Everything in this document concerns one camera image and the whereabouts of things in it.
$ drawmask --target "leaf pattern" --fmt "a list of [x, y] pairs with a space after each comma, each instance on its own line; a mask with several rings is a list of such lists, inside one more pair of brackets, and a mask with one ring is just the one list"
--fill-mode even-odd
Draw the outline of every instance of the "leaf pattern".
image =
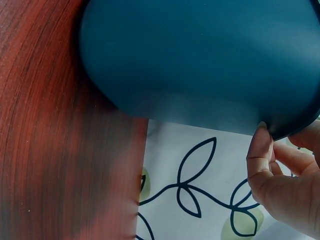
[[[193, 212], [191, 210], [189, 210], [186, 206], [183, 205], [183, 203], [181, 202], [181, 190], [184, 190], [185, 192], [187, 192], [191, 199], [193, 200], [194, 202], [194, 205], [196, 207], [196, 212]], [[176, 199], [177, 199], [177, 202], [179, 204], [179, 206], [186, 212], [188, 213], [189, 215], [193, 216], [193, 217], [196, 217], [196, 218], [201, 218], [201, 209], [200, 209], [200, 205], [198, 203], [198, 200], [196, 199], [195, 195], [190, 191], [189, 188], [187, 187], [179, 187], [176, 191]]]
[[196, 150], [198, 150], [199, 148], [207, 145], [207, 144], [212, 144], [212, 148], [211, 148], [211, 152], [209, 153], [209, 157], [205, 163], [205, 165], [202, 167], [202, 169], [197, 172], [194, 176], [190, 177], [189, 179], [183, 181], [184, 184], [188, 184], [190, 182], [192, 182], [193, 180], [195, 180], [196, 178], [198, 178], [206, 169], [207, 167], [209, 166], [209, 164], [211, 163], [213, 157], [214, 157], [214, 154], [215, 154], [215, 150], [216, 150], [216, 146], [217, 146], [217, 138], [216, 137], [212, 137], [212, 138], [209, 138], [203, 142], [200, 142], [199, 144], [197, 144], [196, 146], [194, 146], [193, 148], [191, 148], [190, 151], [188, 151], [188, 153], [184, 156], [184, 158], [182, 159], [182, 162], [179, 166], [179, 169], [178, 169], [178, 175], [177, 175], [177, 182], [178, 183], [181, 183], [181, 173], [182, 173], [182, 170], [183, 170], [183, 166], [186, 162], [186, 160], [190, 157], [191, 154], [193, 154]]
[[[198, 171], [192, 177], [190, 177], [187, 180], [182, 181], [181, 176], [182, 176], [182, 170], [183, 170], [185, 162], [189, 159], [189, 157], [194, 152], [196, 152], [198, 149], [200, 149], [203, 146], [207, 146], [208, 144], [212, 144], [212, 147], [210, 148], [210, 153], [209, 153], [208, 159], [206, 160], [204, 166], [201, 168], [200, 171]], [[242, 182], [240, 182], [236, 186], [236, 188], [233, 190], [231, 197], [230, 197], [229, 204], [218, 200], [217, 198], [212, 196], [210, 193], [204, 191], [203, 189], [190, 184], [190, 182], [197, 179], [208, 168], [208, 166], [210, 165], [210, 163], [212, 162], [212, 159], [214, 157], [214, 154], [216, 151], [216, 146], [217, 146], [217, 138], [212, 137], [212, 138], [209, 138], [207, 140], [200, 142], [199, 144], [194, 146], [192, 149], [190, 149], [186, 153], [186, 155], [184, 156], [184, 158], [182, 159], [182, 161], [180, 163], [178, 173], [177, 173], [176, 183], [169, 184], [169, 185], [165, 186], [162, 190], [160, 190], [158, 193], [156, 193], [154, 196], [152, 196], [148, 199], [145, 199], [145, 198], [142, 199], [141, 194], [140, 194], [139, 205], [143, 206], [145, 204], [148, 204], [148, 203], [152, 202], [153, 200], [157, 199], [165, 191], [172, 189], [172, 188], [177, 188], [176, 200], [177, 200], [177, 203], [180, 206], [180, 208], [184, 212], [186, 212], [187, 214], [189, 214], [193, 217], [201, 218], [202, 217], [201, 208], [200, 208], [200, 205], [199, 205], [199, 202], [198, 202], [196, 196], [191, 191], [191, 190], [193, 190], [195, 192], [198, 192], [199, 194], [202, 194], [202, 195], [208, 197], [216, 204], [231, 210], [230, 218], [224, 224], [224, 227], [223, 227], [223, 229], [225, 229], [225, 231], [226, 231], [226, 235], [224, 235], [224, 236], [221, 235], [221, 240], [229, 240], [230, 238], [225, 238], [225, 237], [229, 236], [230, 234], [233, 234], [232, 239], [234, 239], [234, 240], [237, 240], [240, 238], [241, 239], [242, 238], [251, 238], [256, 235], [258, 229], [260, 228], [260, 226], [263, 222], [263, 213], [257, 208], [259, 206], [259, 204], [256, 203], [256, 204], [244, 206], [244, 207], [240, 206], [251, 197], [251, 195], [252, 195], [251, 191], [249, 191], [248, 194], [243, 196], [243, 198], [241, 200], [239, 200], [237, 203], [234, 203], [235, 196], [236, 196], [237, 192], [239, 191], [239, 189], [241, 189], [244, 185], [246, 185], [248, 183], [247, 179], [244, 179]], [[149, 178], [147, 170], [143, 168], [143, 173], [141, 176], [141, 193], [143, 191], [145, 191], [145, 189], [147, 188], [147, 185], [148, 185], [148, 191], [150, 192], [150, 178]], [[188, 206], [188, 204], [187, 205], [183, 204], [182, 191], [184, 191], [186, 196], [189, 196], [189, 200], [191, 199], [191, 201], [194, 203], [196, 211], [190, 210], [190, 207]], [[154, 240], [155, 239], [154, 234], [153, 234], [152, 229], [151, 229], [150, 225], [148, 224], [147, 220], [140, 213], [138, 213], [138, 215], [142, 219], [142, 221], [144, 222], [145, 226], [147, 227], [149, 235], [150, 235], [150, 239]], [[138, 240], [143, 240], [143, 238], [141, 238], [138, 235], [136, 236], [136, 238]]]

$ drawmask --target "black vine outline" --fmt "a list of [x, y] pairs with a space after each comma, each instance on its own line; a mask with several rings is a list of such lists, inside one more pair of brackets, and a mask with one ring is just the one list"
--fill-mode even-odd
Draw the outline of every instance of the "black vine outline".
[[[210, 153], [210, 156], [208, 158], [208, 160], [206, 161], [204, 167], [198, 172], [196, 173], [193, 177], [181, 182], [181, 172], [182, 172], [182, 169], [183, 169], [183, 165], [184, 163], [186, 162], [186, 160], [188, 159], [188, 157], [197, 149], [201, 148], [202, 146], [206, 145], [206, 144], [209, 144], [209, 143], [213, 143], [212, 145], [212, 149], [211, 149], [211, 153]], [[239, 236], [239, 237], [253, 237], [257, 234], [257, 228], [258, 228], [258, 221], [256, 219], [256, 217], [251, 213], [249, 212], [249, 210], [251, 209], [254, 209], [256, 207], [258, 207], [260, 204], [259, 203], [255, 203], [253, 205], [250, 205], [250, 206], [246, 206], [246, 207], [240, 207], [241, 204], [243, 204], [250, 196], [251, 196], [251, 191], [243, 198], [241, 199], [239, 202], [237, 202], [236, 204], [234, 204], [234, 198], [236, 196], [236, 193], [237, 191], [245, 184], [248, 182], [248, 179], [244, 179], [243, 181], [241, 181], [237, 186], [236, 188], [233, 190], [232, 194], [231, 194], [231, 197], [230, 197], [230, 202], [229, 204], [227, 203], [224, 203], [220, 200], [218, 200], [217, 198], [215, 198], [214, 196], [212, 196], [211, 194], [209, 194], [208, 192], [202, 190], [201, 188], [198, 188], [194, 185], [191, 185], [190, 183], [197, 179], [201, 174], [203, 174], [203, 172], [208, 168], [208, 166], [210, 165], [210, 163], [212, 162], [212, 159], [214, 157], [214, 154], [215, 154], [215, 151], [216, 151], [216, 146], [217, 146], [217, 138], [216, 137], [212, 137], [212, 138], [209, 138], [207, 140], [204, 140], [200, 143], [198, 143], [197, 145], [195, 145], [193, 148], [191, 148], [187, 154], [183, 157], [181, 163], [180, 163], [180, 166], [179, 166], [179, 169], [178, 169], [178, 174], [177, 174], [177, 182], [176, 183], [173, 183], [173, 184], [169, 184], [167, 186], [165, 186], [162, 190], [160, 190], [157, 194], [155, 194], [154, 196], [150, 197], [149, 199], [146, 199], [144, 201], [141, 201], [139, 203], [139, 206], [143, 206], [145, 204], [148, 204], [150, 202], [152, 202], [153, 200], [155, 200], [156, 198], [158, 198], [161, 194], [163, 194], [165, 191], [169, 190], [169, 189], [172, 189], [172, 188], [177, 188], [177, 191], [176, 191], [176, 200], [177, 200], [177, 203], [178, 205], [180, 206], [180, 208], [185, 211], [187, 214], [193, 216], [193, 217], [196, 217], [196, 218], [201, 218], [202, 217], [202, 213], [201, 213], [201, 208], [200, 208], [200, 205], [199, 205], [199, 202], [196, 198], [196, 196], [192, 193], [191, 190], [195, 191], [195, 192], [198, 192], [200, 194], [203, 194], [205, 195], [206, 197], [208, 197], [209, 199], [211, 199], [213, 202], [215, 202], [216, 204], [224, 207], [224, 208], [227, 208], [229, 210], [231, 210], [231, 213], [230, 213], [230, 225], [231, 225], [231, 229], [233, 230], [233, 232]], [[142, 182], [144, 183], [145, 181], [145, 178], [146, 176], [142, 176]], [[181, 202], [181, 199], [180, 199], [180, 193], [181, 193], [181, 190], [185, 190], [187, 193], [189, 193], [190, 197], [192, 198], [194, 204], [195, 204], [195, 207], [196, 207], [196, 211], [197, 212], [193, 212], [189, 209], [187, 209]], [[248, 215], [249, 217], [252, 218], [253, 222], [254, 222], [254, 231], [253, 233], [251, 234], [242, 234], [240, 232], [238, 232], [238, 230], [236, 229], [235, 227], [235, 224], [234, 224], [234, 215], [236, 212], [239, 212], [239, 213], [243, 213], [243, 214], [246, 214]], [[148, 221], [146, 220], [146, 218], [140, 213], [138, 212], [138, 216], [142, 219], [142, 221], [144, 222], [144, 224], [146, 225], [148, 231], [149, 231], [149, 234], [150, 234], [150, 237], [151, 237], [151, 240], [155, 240], [155, 237], [154, 237], [154, 233], [152, 232], [152, 229], [148, 223]], [[140, 236], [136, 235], [135, 236], [136, 239], [138, 240], [144, 240], [143, 238], [141, 238]]]

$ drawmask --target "finger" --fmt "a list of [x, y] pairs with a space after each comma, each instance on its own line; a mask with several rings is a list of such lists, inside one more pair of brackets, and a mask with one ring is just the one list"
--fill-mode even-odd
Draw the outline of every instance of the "finger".
[[289, 168], [296, 176], [319, 171], [315, 157], [311, 154], [279, 142], [273, 144], [273, 151], [275, 158]]
[[248, 183], [256, 201], [261, 204], [265, 198], [262, 186], [273, 176], [269, 169], [272, 151], [273, 140], [267, 128], [261, 126], [252, 137], [246, 157]]
[[270, 163], [270, 168], [271, 168], [271, 172], [273, 175], [283, 175], [284, 174], [282, 172], [279, 164], [275, 161]]
[[315, 152], [317, 145], [320, 144], [320, 120], [314, 121], [301, 132], [288, 138], [294, 145]]

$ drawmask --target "wooden table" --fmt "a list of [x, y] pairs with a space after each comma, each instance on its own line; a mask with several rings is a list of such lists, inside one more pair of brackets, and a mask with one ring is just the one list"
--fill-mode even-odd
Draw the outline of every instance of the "wooden table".
[[0, 0], [0, 240], [134, 239], [147, 120], [78, 56], [82, 0]]

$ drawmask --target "hand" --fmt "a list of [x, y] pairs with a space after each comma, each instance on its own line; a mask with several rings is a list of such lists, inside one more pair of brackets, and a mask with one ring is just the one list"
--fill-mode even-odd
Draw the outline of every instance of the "hand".
[[[276, 220], [320, 239], [320, 121], [289, 140], [314, 156], [274, 142], [265, 125], [256, 130], [246, 158], [252, 196]], [[276, 160], [298, 177], [283, 175]]]

